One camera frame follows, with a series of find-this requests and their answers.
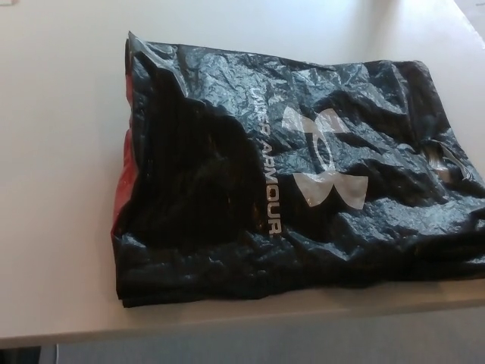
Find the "table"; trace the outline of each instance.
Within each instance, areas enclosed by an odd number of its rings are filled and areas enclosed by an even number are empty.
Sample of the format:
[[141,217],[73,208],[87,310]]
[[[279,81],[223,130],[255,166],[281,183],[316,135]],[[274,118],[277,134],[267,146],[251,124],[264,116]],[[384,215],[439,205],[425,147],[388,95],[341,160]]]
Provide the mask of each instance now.
[[20,0],[0,8],[0,347],[485,303],[485,281],[124,309],[110,241],[124,40],[334,64],[418,59],[485,175],[485,44],[452,0]]

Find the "white logo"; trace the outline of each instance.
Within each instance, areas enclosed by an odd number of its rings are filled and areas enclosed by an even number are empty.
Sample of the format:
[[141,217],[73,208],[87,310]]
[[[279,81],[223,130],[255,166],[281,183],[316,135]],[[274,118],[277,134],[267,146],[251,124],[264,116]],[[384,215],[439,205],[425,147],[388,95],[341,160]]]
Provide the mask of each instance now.
[[[288,130],[310,133],[312,144],[324,171],[320,174],[293,173],[296,185],[305,197],[308,206],[320,205],[330,194],[332,187],[342,197],[342,200],[354,209],[364,207],[367,194],[368,177],[352,176],[336,171],[333,163],[332,152],[325,139],[325,133],[348,133],[342,119],[332,108],[323,110],[313,122],[309,118],[300,115],[290,107],[286,107],[281,124]],[[325,163],[318,152],[318,140],[321,140],[328,152],[328,163]]]

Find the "plastic bag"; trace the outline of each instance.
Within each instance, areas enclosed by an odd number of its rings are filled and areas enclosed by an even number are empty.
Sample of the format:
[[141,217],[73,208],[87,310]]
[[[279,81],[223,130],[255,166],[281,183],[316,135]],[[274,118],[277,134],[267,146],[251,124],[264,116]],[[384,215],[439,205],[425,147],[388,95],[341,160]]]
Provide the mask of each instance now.
[[485,189],[420,62],[127,41],[125,306],[485,277]]

